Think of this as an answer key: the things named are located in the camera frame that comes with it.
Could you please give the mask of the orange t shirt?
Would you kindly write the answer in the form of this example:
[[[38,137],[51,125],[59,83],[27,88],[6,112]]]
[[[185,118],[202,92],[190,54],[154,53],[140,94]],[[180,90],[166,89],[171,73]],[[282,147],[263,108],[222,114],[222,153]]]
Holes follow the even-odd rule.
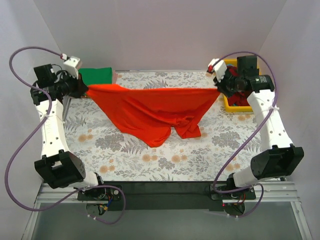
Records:
[[[93,84],[87,95],[122,133],[159,147],[172,128],[182,139],[200,137],[198,124],[220,92],[215,88],[129,89]]]

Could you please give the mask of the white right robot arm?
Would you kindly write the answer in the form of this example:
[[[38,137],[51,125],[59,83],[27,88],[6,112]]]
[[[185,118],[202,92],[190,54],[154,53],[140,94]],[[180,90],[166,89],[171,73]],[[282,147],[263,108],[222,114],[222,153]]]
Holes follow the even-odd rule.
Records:
[[[232,173],[225,187],[217,188],[216,192],[237,199],[246,189],[261,181],[290,176],[303,159],[304,150],[294,145],[285,130],[277,107],[274,76],[260,74],[258,57],[254,53],[236,59],[235,73],[222,58],[212,59],[207,72],[215,74],[213,82],[224,96],[248,94],[246,100],[257,122],[253,135],[260,134],[262,143],[262,152],[251,159],[250,165]]]

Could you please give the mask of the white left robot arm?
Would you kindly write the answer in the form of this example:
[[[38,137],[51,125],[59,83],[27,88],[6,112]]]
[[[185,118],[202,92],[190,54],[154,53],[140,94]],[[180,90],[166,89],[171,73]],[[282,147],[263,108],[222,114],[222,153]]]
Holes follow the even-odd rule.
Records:
[[[34,167],[43,180],[53,189],[73,187],[89,188],[89,194],[95,200],[106,196],[106,187],[95,172],[86,171],[80,158],[70,152],[63,123],[63,98],[80,98],[88,91],[81,77],[73,78],[66,70],[54,72],[52,64],[34,67],[37,81],[30,94],[36,107],[41,126],[41,159]]]

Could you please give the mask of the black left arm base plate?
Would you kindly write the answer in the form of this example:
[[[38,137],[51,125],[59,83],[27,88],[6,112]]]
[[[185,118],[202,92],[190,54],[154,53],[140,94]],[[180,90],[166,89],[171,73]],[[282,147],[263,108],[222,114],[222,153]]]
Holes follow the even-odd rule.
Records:
[[[78,201],[119,201],[121,199],[120,191],[112,187],[91,188],[80,191],[77,195]]]

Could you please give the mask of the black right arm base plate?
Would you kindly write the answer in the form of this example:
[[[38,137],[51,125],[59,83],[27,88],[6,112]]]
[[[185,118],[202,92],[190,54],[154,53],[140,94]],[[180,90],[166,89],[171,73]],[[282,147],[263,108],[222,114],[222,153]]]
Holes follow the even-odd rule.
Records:
[[[246,190],[241,190],[232,193],[218,193],[214,190],[213,185],[207,185],[204,188],[204,192],[212,199],[212,200],[255,200],[256,194],[253,188],[249,188]]]

